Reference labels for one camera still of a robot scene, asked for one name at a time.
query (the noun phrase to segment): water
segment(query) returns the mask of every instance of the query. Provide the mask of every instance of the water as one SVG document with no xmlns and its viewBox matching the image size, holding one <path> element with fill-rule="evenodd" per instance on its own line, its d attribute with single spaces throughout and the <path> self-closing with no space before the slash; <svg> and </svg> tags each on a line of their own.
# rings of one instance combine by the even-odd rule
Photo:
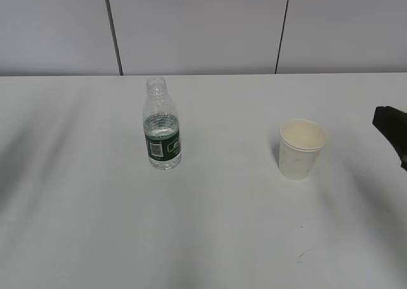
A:
<svg viewBox="0 0 407 289">
<path fill-rule="evenodd" d="M 151 140 L 166 140 L 179 132 L 178 119 L 171 114 L 154 114 L 144 121 L 144 133 Z M 149 157 L 150 163 L 159 170 L 169 170 L 181 162 L 181 152 L 171 160 L 157 161 Z"/>
</svg>

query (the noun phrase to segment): bottle label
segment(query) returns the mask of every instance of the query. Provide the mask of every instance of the bottle label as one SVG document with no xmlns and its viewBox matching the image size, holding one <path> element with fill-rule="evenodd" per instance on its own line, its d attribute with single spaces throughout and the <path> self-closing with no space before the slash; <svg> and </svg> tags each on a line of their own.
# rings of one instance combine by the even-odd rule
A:
<svg viewBox="0 0 407 289">
<path fill-rule="evenodd" d="M 169 161 L 181 152 L 179 130 L 177 133 L 164 140 L 153 140 L 146 136 L 148 156 L 157 161 Z"/>
</svg>

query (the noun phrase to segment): white paper cup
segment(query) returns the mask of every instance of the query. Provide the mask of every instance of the white paper cup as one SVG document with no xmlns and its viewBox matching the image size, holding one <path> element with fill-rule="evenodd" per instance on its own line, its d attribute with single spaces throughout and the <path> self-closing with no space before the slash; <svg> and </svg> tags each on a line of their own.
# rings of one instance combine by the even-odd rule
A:
<svg viewBox="0 0 407 289">
<path fill-rule="evenodd" d="M 306 178 L 325 143 L 325 131 L 314 122 L 288 121 L 280 130 L 280 172 L 291 180 Z"/>
</svg>

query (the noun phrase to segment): table surface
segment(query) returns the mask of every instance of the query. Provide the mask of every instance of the table surface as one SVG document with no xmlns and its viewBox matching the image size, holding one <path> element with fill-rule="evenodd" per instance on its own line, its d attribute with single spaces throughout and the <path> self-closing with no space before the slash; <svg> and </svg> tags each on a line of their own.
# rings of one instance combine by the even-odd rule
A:
<svg viewBox="0 0 407 289">
<path fill-rule="evenodd" d="M 0 78 L 2 288 L 406 288 L 407 173 L 371 124 L 407 74 L 167 76 L 183 160 L 152 168 L 144 76 Z M 328 133 L 301 182 L 279 128 Z"/>
</svg>

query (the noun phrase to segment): black object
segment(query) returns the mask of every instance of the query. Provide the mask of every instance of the black object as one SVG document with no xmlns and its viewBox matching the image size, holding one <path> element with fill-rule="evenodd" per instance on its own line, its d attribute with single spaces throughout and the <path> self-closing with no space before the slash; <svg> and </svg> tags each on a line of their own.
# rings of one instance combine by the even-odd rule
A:
<svg viewBox="0 0 407 289">
<path fill-rule="evenodd" d="M 401 160 L 401 167 L 407 170 L 407 113 L 386 106 L 377 107 L 373 125 L 392 144 Z"/>
</svg>

